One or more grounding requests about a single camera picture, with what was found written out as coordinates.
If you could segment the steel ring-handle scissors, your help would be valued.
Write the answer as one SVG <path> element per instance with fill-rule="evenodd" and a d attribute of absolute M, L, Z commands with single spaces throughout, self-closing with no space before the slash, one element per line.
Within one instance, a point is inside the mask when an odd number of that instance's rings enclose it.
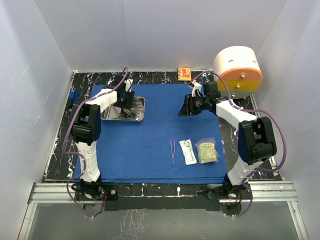
<path fill-rule="evenodd" d="M 130 120 L 132 118 L 133 118 L 133 112 L 132 111 L 117 113 L 116 117 L 115 117 L 116 120 L 121 120 L 121 121 Z"/>

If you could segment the metal instrument tray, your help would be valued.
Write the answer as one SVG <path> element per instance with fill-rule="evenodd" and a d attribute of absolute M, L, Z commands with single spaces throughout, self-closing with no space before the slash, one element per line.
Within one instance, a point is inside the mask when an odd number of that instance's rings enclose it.
<path fill-rule="evenodd" d="M 101 114 L 101 120 L 115 124 L 139 124 L 144 119 L 146 101 L 141 96 L 133 98 L 131 108 L 109 106 Z"/>

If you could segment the blue surgical drape cloth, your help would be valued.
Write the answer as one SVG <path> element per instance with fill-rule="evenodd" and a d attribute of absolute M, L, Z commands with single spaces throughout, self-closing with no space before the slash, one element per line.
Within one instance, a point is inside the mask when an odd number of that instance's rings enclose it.
<path fill-rule="evenodd" d="M 186 84 L 135 84 L 135 95 L 145 99 L 141 123 L 102 121 L 96 144 L 103 182 L 160 184 L 218 184 L 227 173 L 218 118 L 204 110 L 196 116 L 178 116 Z M 180 141 L 193 144 L 215 138 L 218 162 L 186 165 Z M 170 140 L 175 140 L 172 165 Z"/>

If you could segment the green suture packet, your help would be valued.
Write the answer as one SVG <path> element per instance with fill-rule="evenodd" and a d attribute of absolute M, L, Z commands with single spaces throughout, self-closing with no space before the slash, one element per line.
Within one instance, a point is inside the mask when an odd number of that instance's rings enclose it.
<path fill-rule="evenodd" d="M 200 164 L 217 163 L 220 155 L 216 150 L 214 137 L 203 138 L 195 144 L 197 159 Z"/>

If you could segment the steel forceps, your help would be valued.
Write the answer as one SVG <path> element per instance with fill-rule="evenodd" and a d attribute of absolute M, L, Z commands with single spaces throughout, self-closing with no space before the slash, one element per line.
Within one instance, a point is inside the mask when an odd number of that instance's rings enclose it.
<path fill-rule="evenodd" d="M 170 140 L 170 152 L 171 152 L 171 162 L 174 165 L 175 162 L 175 148 L 176 148 L 176 140 Z"/>

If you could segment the white packet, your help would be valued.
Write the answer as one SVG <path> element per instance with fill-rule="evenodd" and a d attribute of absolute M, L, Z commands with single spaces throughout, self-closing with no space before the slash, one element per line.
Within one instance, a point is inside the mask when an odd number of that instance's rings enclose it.
<path fill-rule="evenodd" d="M 197 159 L 195 157 L 194 151 L 193 151 L 193 145 L 190 139 L 188 140 L 181 140 L 179 142 L 180 147 L 182 149 L 182 153 L 185 159 L 185 164 L 188 165 L 194 165 L 197 163 Z"/>

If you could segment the pink cylindrical tissue phantom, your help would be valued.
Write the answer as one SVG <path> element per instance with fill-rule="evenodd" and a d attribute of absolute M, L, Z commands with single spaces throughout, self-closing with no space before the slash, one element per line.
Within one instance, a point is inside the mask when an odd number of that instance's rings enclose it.
<path fill-rule="evenodd" d="M 247 46 L 230 46 L 221 50 L 212 69 L 220 77 L 215 76 L 214 80 L 221 96 L 231 96 L 232 99 L 248 97 L 263 80 L 256 54 Z"/>

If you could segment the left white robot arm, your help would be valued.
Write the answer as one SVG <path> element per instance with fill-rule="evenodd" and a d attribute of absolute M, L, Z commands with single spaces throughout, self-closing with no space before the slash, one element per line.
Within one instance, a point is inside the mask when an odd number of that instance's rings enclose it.
<path fill-rule="evenodd" d="M 97 183 L 101 178 L 97 160 L 101 113 L 111 106 L 130 109 L 134 96 L 133 80 L 123 76 L 113 89 L 105 86 L 98 94 L 80 103 L 73 115 L 70 133 L 78 149 L 80 180 L 90 183 L 85 192 L 93 200 L 99 199 L 104 189 Z"/>

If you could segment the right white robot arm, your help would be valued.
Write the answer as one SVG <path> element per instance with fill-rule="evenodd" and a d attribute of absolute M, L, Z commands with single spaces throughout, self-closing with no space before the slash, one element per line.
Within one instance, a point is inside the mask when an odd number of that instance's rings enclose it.
<path fill-rule="evenodd" d="M 238 159 L 226 174 L 222 186 L 216 190 L 233 199 L 245 189 L 248 175 L 277 153 L 272 121 L 267 116 L 257 117 L 222 97 L 215 81 L 200 84 L 193 81 L 185 95 L 178 116 L 196 116 L 208 110 L 231 124 L 238 132 Z"/>

